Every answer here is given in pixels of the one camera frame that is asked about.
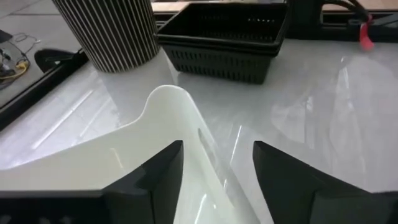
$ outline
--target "red tag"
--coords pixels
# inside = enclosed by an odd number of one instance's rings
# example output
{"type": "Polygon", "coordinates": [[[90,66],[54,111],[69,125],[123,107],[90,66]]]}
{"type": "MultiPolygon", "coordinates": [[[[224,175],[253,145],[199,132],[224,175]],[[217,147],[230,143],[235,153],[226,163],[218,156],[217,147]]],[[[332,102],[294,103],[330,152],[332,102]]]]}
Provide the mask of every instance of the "red tag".
{"type": "Polygon", "coordinates": [[[372,50],[374,47],[374,43],[369,38],[368,29],[370,26],[370,22],[372,21],[372,16],[369,16],[369,20],[367,22],[362,23],[361,29],[359,32],[359,42],[364,50],[372,50]]]}

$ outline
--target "white table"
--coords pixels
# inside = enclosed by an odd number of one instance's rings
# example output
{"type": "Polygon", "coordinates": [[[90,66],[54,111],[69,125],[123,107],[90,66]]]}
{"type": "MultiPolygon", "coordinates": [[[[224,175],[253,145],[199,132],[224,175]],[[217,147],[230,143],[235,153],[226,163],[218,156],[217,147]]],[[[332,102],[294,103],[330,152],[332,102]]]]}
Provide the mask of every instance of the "white table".
{"type": "Polygon", "coordinates": [[[2,131],[0,169],[128,124],[155,87],[175,84],[193,96],[262,223],[271,217],[254,140],[365,190],[398,190],[397,57],[396,44],[364,53],[357,43],[286,40],[263,85],[178,73],[164,52],[124,74],[87,63],[2,131]]]}

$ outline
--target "black plastic basket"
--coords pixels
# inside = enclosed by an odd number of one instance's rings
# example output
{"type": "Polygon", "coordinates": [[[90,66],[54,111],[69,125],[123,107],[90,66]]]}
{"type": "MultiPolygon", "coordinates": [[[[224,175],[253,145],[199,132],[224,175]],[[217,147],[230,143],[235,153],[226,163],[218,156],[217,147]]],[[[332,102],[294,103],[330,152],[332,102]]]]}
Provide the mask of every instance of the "black plastic basket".
{"type": "Polygon", "coordinates": [[[191,3],[157,37],[181,72],[263,83],[288,27],[288,5],[191,3]]]}

